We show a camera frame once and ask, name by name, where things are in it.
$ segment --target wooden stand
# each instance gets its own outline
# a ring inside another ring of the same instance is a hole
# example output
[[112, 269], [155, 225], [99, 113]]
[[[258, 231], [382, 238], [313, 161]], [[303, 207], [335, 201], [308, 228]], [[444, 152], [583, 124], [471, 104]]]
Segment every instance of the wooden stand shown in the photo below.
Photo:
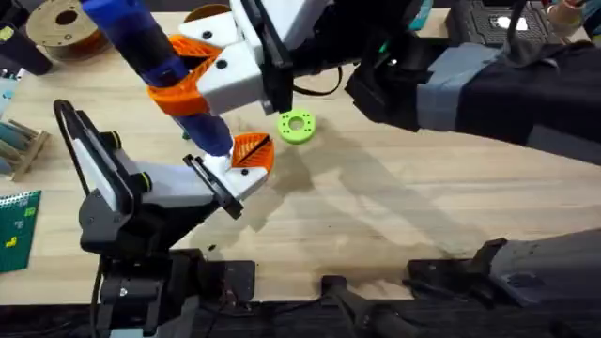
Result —
[[26, 126], [9, 120], [8, 126], [13, 131], [17, 131], [24, 139], [26, 150], [19, 150], [11, 146], [8, 142], [0, 138], [0, 160], [3, 160], [10, 166], [11, 173], [4, 173], [7, 180], [18, 181], [29, 171], [34, 159], [41, 151], [44, 142], [48, 140], [50, 134], [46, 131], [34, 131]]

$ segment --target green ring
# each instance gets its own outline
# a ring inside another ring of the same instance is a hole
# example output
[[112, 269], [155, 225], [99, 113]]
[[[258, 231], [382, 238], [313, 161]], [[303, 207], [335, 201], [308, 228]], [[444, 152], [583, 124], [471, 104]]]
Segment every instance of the green ring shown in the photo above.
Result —
[[[302, 120], [302, 128], [292, 130], [290, 122]], [[316, 133], [316, 117], [304, 109], [293, 109], [288, 113], [280, 114], [278, 118], [278, 131], [284, 141], [291, 145], [302, 145], [311, 140]]]

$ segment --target green 3d-printed gear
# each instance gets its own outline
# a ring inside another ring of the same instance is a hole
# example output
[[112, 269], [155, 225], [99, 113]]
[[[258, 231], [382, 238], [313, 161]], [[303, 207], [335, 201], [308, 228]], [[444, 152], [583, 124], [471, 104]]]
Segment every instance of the green 3d-printed gear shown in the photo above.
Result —
[[278, 131], [284, 141], [291, 145], [302, 145], [316, 133], [316, 118], [304, 109], [293, 109], [280, 114]]

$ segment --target screw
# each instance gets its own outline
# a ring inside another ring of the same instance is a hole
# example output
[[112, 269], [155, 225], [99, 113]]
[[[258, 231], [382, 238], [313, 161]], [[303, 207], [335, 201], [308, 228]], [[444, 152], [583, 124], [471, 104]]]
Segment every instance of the screw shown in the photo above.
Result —
[[217, 69], [225, 69], [227, 68], [227, 61], [219, 60], [217, 61]]

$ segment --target wooden tabletop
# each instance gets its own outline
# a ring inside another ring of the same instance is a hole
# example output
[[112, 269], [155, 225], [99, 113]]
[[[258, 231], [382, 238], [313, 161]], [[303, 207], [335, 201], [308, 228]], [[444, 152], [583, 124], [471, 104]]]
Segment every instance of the wooden tabletop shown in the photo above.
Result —
[[[421, 34], [443, 34], [444, 14], [435, 10]], [[156, 17], [176, 33], [185, 13]], [[327, 72], [298, 83], [325, 90], [335, 81]], [[6, 117], [53, 138], [23, 182], [0, 181], [0, 195], [43, 190], [29, 268], [0, 275], [0, 304], [90, 300], [98, 258], [79, 247], [84, 195], [54, 121], [58, 98], [85, 110], [100, 130], [119, 131], [136, 160], [183, 165], [183, 156], [198, 153], [114, 50], [24, 77]], [[295, 106], [317, 117], [316, 137], [304, 146], [279, 140], [276, 116], [265, 117], [257, 104], [225, 116], [233, 133], [275, 136], [273, 173], [240, 220], [218, 212], [178, 244], [209, 259], [254, 260], [258, 300], [312, 298], [326, 274], [347, 276], [369, 298], [407, 298], [399, 285], [410, 259], [469, 257], [492, 238], [546, 238], [599, 225], [595, 166], [477, 137], [377, 125], [344, 90], [325, 99], [296, 96]]]

